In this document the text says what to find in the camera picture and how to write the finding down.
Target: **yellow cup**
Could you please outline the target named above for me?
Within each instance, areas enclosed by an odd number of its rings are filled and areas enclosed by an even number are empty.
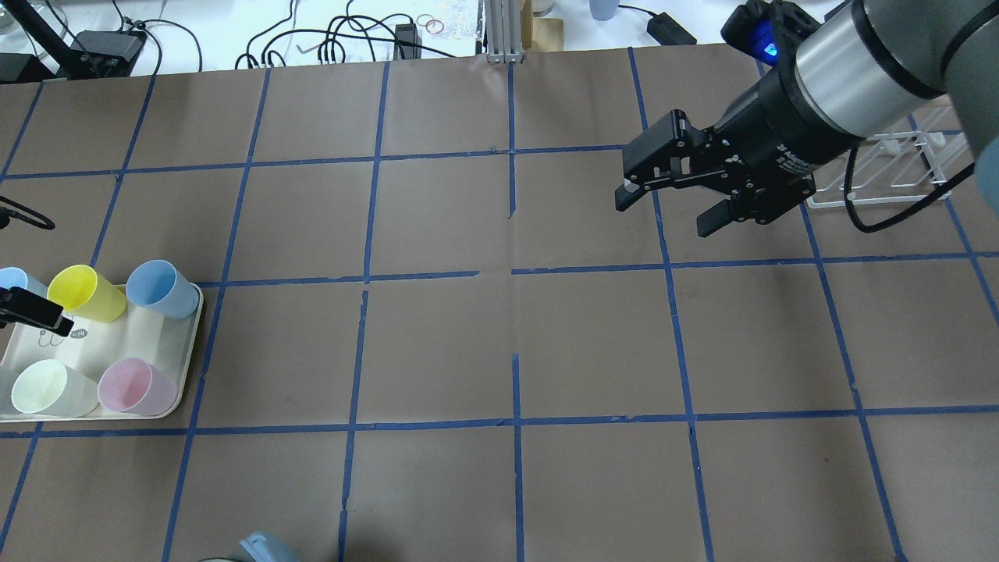
[[[49,284],[48,299],[69,314],[98,322],[114,322],[128,307],[125,293],[89,265],[60,271]]]

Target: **rubber band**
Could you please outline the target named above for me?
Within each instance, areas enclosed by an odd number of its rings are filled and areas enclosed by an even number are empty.
[[[438,29],[437,31],[431,31],[431,24],[434,22],[438,22],[441,25],[441,29]],[[424,29],[426,29],[427,33],[430,33],[431,35],[437,35],[442,31],[444,31],[444,22],[439,19],[432,19],[431,21],[424,24]]]

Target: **blue light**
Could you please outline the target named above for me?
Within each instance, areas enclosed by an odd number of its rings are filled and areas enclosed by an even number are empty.
[[[749,52],[754,59],[770,66],[776,66],[777,44],[773,40],[773,29],[770,27],[770,22],[766,20],[759,22],[749,40],[751,41]]]

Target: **pink cup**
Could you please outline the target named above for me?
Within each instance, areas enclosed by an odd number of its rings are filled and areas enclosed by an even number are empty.
[[[104,371],[97,399],[116,412],[158,416],[177,400],[177,383],[142,359],[129,357]]]

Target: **metal frame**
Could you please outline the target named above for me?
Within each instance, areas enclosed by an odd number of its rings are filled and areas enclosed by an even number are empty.
[[[521,62],[520,9],[517,0],[485,0],[486,59],[495,63]]]

